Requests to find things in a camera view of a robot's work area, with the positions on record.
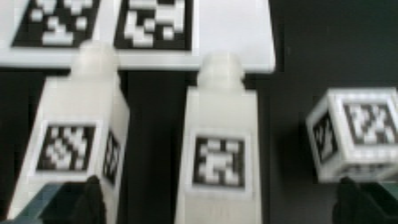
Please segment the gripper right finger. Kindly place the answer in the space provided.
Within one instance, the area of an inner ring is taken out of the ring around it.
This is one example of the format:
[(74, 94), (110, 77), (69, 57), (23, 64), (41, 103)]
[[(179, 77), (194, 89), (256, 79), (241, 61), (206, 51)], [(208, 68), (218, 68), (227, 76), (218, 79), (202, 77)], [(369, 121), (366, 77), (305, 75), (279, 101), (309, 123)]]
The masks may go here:
[(341, 179), (332, 224), (398, 224), (398, 183), (357, 183), (348, 177)]

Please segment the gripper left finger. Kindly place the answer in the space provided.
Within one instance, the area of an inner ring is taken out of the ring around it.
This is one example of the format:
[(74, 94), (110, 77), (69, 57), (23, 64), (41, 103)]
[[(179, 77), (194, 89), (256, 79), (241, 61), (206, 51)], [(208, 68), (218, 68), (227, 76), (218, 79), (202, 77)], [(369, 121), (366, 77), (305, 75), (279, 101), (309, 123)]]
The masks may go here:
[(106, 224), (99, 179), (48, 183), (11, 224)]

